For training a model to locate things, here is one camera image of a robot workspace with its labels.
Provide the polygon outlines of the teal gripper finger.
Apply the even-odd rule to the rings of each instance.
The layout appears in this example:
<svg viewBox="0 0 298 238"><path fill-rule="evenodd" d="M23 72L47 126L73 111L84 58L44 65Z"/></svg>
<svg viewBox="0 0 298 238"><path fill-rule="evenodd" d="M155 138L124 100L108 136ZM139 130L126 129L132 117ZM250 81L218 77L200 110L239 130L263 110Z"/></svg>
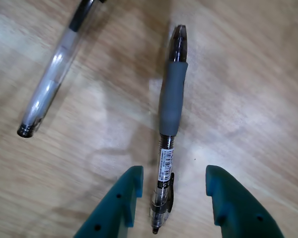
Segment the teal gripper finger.
<svg viewBox="0 0 298 238"><path fill-rule="evenodd" d="M137 199L143 194L144 168L130 167L107 192L75 238L126 238L134 226Z"/></svg>
<svg viewBox="0 0 298 238"><path fill-rule="evenodd" d="M206 194L212 198L214 224L223 238L283 238L264 206L225 169L206 167Z"/></svg>

